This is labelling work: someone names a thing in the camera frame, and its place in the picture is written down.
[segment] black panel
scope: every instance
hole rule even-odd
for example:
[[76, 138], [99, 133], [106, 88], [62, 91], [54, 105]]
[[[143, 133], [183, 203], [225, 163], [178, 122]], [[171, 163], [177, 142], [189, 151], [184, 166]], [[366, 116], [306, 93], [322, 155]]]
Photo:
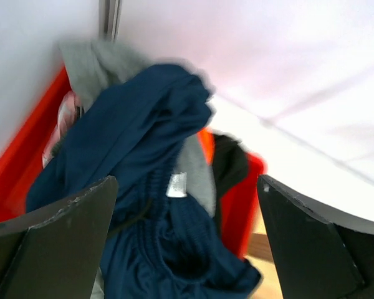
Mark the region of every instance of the black panel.
[[0, 298], [90, 298], [117, 191], [108, 177], [0, 224]]
[[333, 223], [269, 176], [261, 176], [257, 186], [284, 299], [337, 299], [363, 288], [364, 278]]
[[337, 227], [339, 234], [363, 274], [366, 287], [347, 296], [348, 299], [374, 299], [374, 235]]

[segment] pile of clothes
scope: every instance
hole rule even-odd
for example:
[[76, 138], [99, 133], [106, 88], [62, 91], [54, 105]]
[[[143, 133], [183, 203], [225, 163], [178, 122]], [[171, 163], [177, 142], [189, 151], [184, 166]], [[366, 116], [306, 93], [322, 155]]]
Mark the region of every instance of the pile of clothes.
[[91, 298], [246, 298], [261, 275], [219, 235], [220, 199], [248, 163], [237, 141], [205, 129], [212, 111], [201, 77], [107, 41], [61, 51], [72, 91], [26, 209], [116, 177]]

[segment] navy blue jacket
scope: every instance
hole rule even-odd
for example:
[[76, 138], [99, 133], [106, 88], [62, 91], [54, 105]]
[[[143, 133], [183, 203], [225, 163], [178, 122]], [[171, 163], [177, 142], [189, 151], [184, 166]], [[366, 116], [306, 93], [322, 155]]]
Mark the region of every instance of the navy blue jacket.
[[199, 77], [170, 64], [104, 90], [29, 190], [33, 211], [113, 175], [119, 192], [110, 228], [152, 202], [143, 220], [107, 240], [105, 298], [246, 298], [259, 283], [193, 197], [166, 196], [183, 140], [211, 116], [208, 97]]

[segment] drawstring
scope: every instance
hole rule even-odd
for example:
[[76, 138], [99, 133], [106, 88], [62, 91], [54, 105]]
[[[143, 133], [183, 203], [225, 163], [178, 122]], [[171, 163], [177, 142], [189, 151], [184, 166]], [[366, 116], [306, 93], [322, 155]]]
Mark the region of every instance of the drawstring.
[[131, 219], [128, 219], [126, 221], [123, 221], [121, 224], [115, 226], [113, 229], [108, 231], [107, 240], [111, 239], [113, 236], [117, 235], [119, 232], [121, 232], [123, 229], [127, 229], [128, 227], [132, 226], [136, 222], [140, 220], [145, 220], [145, 216], [150, 210], [152, 206], [152, 199], [147, 200], [147, 203], [145, 204], [145, 207], [136, 215], [136, 217], [133, 217]]

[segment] white label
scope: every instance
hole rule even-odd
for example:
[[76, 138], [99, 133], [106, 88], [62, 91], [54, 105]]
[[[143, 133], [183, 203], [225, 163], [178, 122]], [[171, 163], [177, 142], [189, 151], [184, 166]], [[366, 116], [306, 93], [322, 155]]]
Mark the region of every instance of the white label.
[[168, 197], [186, 197], [187, 173], [172, 174], [166, 195]]

